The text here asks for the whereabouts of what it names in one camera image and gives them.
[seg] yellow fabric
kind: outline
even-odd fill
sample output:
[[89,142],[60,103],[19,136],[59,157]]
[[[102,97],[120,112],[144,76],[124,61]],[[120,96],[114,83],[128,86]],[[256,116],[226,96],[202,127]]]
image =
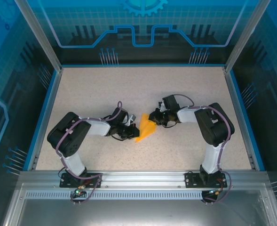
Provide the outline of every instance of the yellow fabric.
[[136,143],[151,135],[156,130],[156,124],[149,120],[148,114],[142,114],[142,119],[139,124],[140,136],[136,138]]

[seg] vented metal strip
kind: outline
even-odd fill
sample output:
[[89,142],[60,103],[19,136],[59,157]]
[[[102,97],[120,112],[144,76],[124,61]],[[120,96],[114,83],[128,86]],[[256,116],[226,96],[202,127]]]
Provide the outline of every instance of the vented metal strip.
[[[70,199],[72,191],[28,191],[26,199]],[[201,191],[95,191],[93,200],[201,200]]]

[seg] gear logo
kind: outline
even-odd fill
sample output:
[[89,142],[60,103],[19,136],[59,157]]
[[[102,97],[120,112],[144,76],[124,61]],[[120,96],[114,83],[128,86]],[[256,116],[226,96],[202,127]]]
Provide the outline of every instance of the gear logo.
[[0,17],[7,24],[14,19],[16,14],[14,0],[0,0]]
[[134,13],[135,16],[151,16],[157,13],[158,9],[163,9],[163,5],[167,4],[167,0],[120,0],[124,9],[129,13]]

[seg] beige work surface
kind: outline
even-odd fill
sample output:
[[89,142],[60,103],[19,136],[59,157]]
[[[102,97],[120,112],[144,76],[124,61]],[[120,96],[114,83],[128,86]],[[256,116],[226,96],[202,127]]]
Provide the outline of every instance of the beige work surface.
[[[222,168],[250,169],[226,81],[219,67],[121,67],[65,68],[49,119],[37,170],[59,170],[62,164],[47,142],[49,131],[72,111],[80,117],[112,114],[120,100],[129,114],[151,113],[158,101],[170,94],[190,96],[196,105],[218,102],[235,126],[226,146]],[[183,98],[180,104],[190,105]],[[79,154],[88,170],[197,170],[206,143],[197,123],[182,123],[144,140],[117,141],[111,137],[86,136]]]

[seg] blue glass wall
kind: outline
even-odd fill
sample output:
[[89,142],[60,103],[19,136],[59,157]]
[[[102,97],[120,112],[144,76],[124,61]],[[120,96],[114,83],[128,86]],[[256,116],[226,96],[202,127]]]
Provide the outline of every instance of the blue glass wall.
[[264,166],[277,181],[277,0],[271,0],[233,71]]
[[0,1],[0,225],[53,72],[15,2]]
[[223,64],[257,1],[30,0],[29,4],[62,64]]

